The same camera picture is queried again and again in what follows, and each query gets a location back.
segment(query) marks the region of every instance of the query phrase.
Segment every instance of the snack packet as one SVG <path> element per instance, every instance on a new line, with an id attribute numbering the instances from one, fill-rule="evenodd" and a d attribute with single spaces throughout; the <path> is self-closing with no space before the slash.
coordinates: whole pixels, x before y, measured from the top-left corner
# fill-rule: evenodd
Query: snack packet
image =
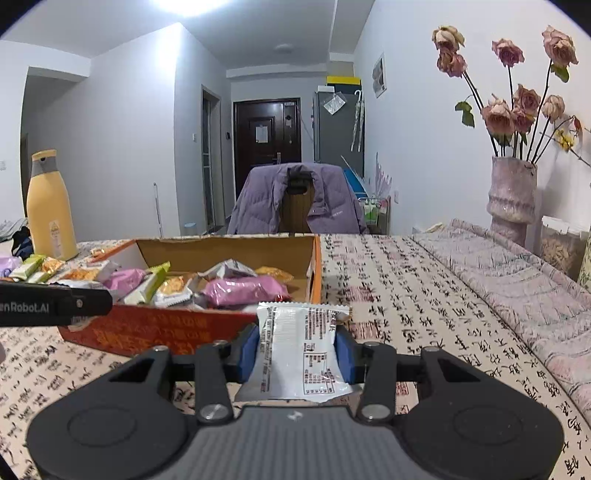
<path id="1" fill-rule="evenodd" d="M 22 265 L 21 257 L 1 257 L 0 258 L 0 275 L 7 277 L 12 273 L 12 270 Z"/>
<path id="2" fill-rule="evenodd" d="M 290 299 L 287 288 L 273 277 L 217 278 L 203 289 L 216 307 Z"/>
<path id="3" fill-rule="evenodd" d="M 139 286 L 132 290 L 123 299 L 126 305 L 139 305 L 140 303 L 149 303 L 154 296 L 154 293 L 160 285 L 166 280 L 166 274 L 170 270 L 170 262 L 163 263 L 156 267 L 151 267 L 146 270 L 148 274 Z"/>
<path id="4" fill-rule="evenodd" d="M 286 271 L 281 270 L 280 268 L 275 267 L 261 267 L 257 268 L 256 270 L 257 275 L 270 275 L 275 280 L 280 281 L 281 283 L 287 283 L 294 279 L 294 276 Z"/>
<path id="5" fill-rule="evenodd" d="M 45 259 L 45 255 L 37 255 L 32 254 L 29 258 L 27 258 L 20 267 L 15 268 L 10 273 L 10 278 L 16 278 L 18 280 L 25 281 L 29 278 L 34 272 L 37 271 L 41 262 Z"/>
<path id="6" fill-rule="evenodd" d="M 137 288 L 146 276 L 145 270 L 132 268 L 113 272 L 103 285 L 111 292 L 114 301 L 119 301 L 133 289 Z"/>
<path id="7" fill-rule="evenodd" d="M 97 281 L 103 283 L 108 280 L 119 265 L 110 260 L 94 264 L 81 265 L 64 273 L 60 280 Z"/>
<path id="8" fill-rule="evenodd" d="M 214 278 L 237 278 L 237 277 L 256 277 L 256 272 L 236 260 L 224 260 L 206 272 L 199 272 L 201 278 L 213 280 Z"/>
<path id="9" fill-rule="evenodd" d="M 353 393 L 335 352 L 337 317 L 350 307 L 261 303 L 255 365 L 235 401 L 309 400 L 323 403 Z"/>
<path id="10" fill-rule="evenodd" d="M 171 307 L 191 300 L 196 279 L 194 273 L 166 278 L 156 291 L 152 303 L 157 307 Z"/>
<path id="11" fill-rule="evenodd" d="M 41 262 L 39 270 L 27 279 L 27 283 L 45 283 L 66 263 L 56 258 L 47 257 Z"/>

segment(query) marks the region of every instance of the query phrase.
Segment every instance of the yellow bottle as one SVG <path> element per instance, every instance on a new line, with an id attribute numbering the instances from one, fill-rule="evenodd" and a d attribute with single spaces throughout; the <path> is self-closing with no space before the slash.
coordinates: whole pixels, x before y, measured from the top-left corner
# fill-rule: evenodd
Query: yellow bottle
<path id="1" fill-rule="evenodd" d="M 56 163 L 56 150 L 33 155 L 27 217 L 36 254 L 69 260 L 76 256 L 70 199 Z"/>

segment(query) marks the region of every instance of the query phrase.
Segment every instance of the doorway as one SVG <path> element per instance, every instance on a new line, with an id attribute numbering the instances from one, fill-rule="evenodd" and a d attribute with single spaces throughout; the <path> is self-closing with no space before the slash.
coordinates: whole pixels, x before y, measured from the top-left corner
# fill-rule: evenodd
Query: doorway
<path id="1" fill-rule="evenodd" d="M 216 232 L 225 224 L 222 176 L 221 101 L 202 90 L 201 149 L 203 169 L 203 201 L 207 233 Z"/>
<path id="2" fill-rule="evenodd" d="M 254 167 L 301 162 L 300 99 L 234 103 L 236 198 Z"/>

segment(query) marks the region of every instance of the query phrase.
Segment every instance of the calligraphy pattern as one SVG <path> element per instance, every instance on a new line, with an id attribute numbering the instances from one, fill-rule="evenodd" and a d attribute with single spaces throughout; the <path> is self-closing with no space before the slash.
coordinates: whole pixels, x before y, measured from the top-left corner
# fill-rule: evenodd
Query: calligraphy pattern
<path id="1" fill-rule="evenodd" d="M 439 346 L 546 405 L 565 433 L 551 479 L 591 479 L 591 429 L 544 365 L 469 287 L 410 238 L 321 239 L 323 301 L 352 306 L 351 330 L 358 341 L 379 340 L 408 354 Z M 113 245 L 93 242 L 82 249 L 88 254 Z M 22 480 L 38 479 L 25 445 L 31 419 L 127 358 L 67 343 L 54 327 L 0 329 L 0 342 L 7 351 L 0 364 L 0 453 Z M 231 398 L 237 388 L 229 385 Z M 357 395 L 331 403 L 354 409 Z M 398 384 L 397 412 L 409 411 L 417 398 L 414 384 Z M 194 412 L 193 385 L 177 384 L 174 402 L 181 411 Z M 235 404 L 237 412 L 241 407 Z"/>

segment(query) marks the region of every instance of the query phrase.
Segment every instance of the purple jacket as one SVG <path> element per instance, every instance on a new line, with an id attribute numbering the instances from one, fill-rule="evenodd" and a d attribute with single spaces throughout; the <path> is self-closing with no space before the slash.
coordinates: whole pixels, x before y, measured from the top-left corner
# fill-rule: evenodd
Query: purple jacket
<path id="1" fill-rule="evenodd" d="M 340 167 L 317 163 L 285 163 L 255 167 L 232 211 L 228 234 L 277 233 L 279 208 L 288 171 L 309 171 L 314 202 L 308 214 L 312 233 L 366 233 L 365 218 Z"/>

